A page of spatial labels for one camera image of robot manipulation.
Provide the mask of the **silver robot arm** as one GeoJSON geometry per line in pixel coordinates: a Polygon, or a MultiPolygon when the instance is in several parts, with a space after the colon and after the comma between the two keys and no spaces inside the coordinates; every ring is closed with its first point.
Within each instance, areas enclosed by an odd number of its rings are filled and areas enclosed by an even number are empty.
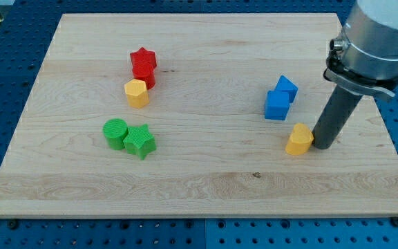
{"type": "Polygon", "coordinates": [[[330,41],[327,80],[333,97],[386,101],[398,85],[398,0],[357,0],[337,37],[330,41]]]}

